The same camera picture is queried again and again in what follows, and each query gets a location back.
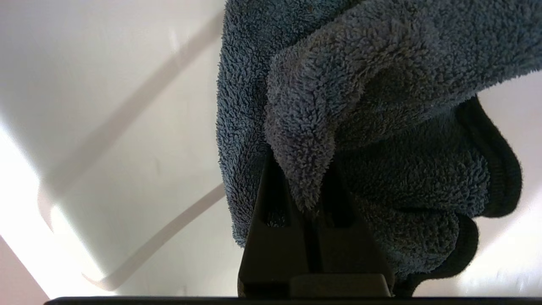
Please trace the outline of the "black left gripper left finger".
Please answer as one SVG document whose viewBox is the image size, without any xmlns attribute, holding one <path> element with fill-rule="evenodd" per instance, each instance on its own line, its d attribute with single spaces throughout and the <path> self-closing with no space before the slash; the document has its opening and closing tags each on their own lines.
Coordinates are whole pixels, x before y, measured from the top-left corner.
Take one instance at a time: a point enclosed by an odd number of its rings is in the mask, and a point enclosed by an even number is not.
<svg viewBox="0 0 542 305">
<path fill-rule="evenodd" d="M 308 272 L 304 221 L 268 151 L 239 268 L 238 295 L 289 298 L 291 279 Z"/>
</svg>

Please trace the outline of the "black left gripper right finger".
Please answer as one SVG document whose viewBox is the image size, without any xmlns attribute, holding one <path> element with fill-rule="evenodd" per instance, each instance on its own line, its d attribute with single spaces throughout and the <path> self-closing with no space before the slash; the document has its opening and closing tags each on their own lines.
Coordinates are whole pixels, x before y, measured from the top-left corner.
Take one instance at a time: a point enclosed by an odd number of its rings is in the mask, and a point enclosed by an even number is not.
<svg viewBox="0 0 542 305">
<path fill-rule="evenodd" d="M 391 293 L 394 273 L 335 164 L 324 175 L 315 225 L 321 270 L 341 294 Z"/>
</svg>

